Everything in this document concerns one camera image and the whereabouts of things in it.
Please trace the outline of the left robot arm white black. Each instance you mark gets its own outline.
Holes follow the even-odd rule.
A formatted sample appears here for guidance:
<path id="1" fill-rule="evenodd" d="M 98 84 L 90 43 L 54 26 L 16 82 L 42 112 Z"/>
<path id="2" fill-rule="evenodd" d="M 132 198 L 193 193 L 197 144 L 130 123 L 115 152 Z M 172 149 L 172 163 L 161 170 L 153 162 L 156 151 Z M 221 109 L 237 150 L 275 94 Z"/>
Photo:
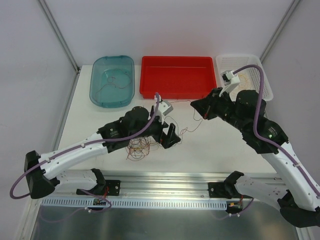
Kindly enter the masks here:
<path id="1" fill-rule="evenodd" d="M 167 124 L 159 113 L 137 106 L 71 147 L 43 154 L 35 150 L 28 152 L 24 172 L 30 197 L 44 198 L 56 190 L 77 195 L 103 195 L 107 181 L 99 169 L 66 171 L 88 159 L 126 148 L 132 139 L 146 137 L 152 137 L 164 149 L 181 141 L 173 123 Z"/>

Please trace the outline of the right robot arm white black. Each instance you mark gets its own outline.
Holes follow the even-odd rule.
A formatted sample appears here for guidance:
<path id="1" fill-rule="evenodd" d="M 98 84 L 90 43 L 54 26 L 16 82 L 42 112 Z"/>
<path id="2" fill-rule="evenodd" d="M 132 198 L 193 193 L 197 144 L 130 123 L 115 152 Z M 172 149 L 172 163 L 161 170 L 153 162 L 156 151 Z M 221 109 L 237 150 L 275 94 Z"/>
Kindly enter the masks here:
<path id="1" fill-rule="evenodd" d="M 231 100 L 222 88 L 214 88 L 205 98 L 194 100 L 191 106 L 205 120 L 221 118 L 236 128 L 242 139 L 276 170 L 285 187 L 272 187 L 253 180 L 242 172 L 232 172 L 213 187 L 221 198 L 249 196 L 277 209 L 281 216 L 297 228 L 320 225 L 319 189 L 294 155 L 288 136 L 274 121 L 264 116 L 266 102 L 261 101 L 257 124 L 254 123 L 259 95 L 255 90 L 242 90 Z"/>

